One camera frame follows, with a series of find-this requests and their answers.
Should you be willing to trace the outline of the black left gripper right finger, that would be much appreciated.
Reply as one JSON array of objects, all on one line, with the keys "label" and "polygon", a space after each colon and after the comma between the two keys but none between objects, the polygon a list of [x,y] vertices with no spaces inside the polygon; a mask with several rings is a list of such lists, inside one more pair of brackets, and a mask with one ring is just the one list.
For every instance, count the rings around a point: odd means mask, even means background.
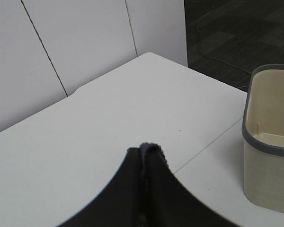
[{"label": "black left gripper right finger", "polygon": [[192,195],[174,176],[158,152],[147,158],[151,227],[233,227]]}]

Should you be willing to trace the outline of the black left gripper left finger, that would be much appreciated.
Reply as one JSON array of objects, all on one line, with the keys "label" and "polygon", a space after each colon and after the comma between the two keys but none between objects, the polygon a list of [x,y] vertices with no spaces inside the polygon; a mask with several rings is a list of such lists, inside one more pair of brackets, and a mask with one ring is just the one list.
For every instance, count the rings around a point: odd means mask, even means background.
[{"label": "black left gripper left finger", "polygon": [[142,156],[129,148],[119,169],[86,207],[60,224],[61,227],[136,227],[140,212]]}]

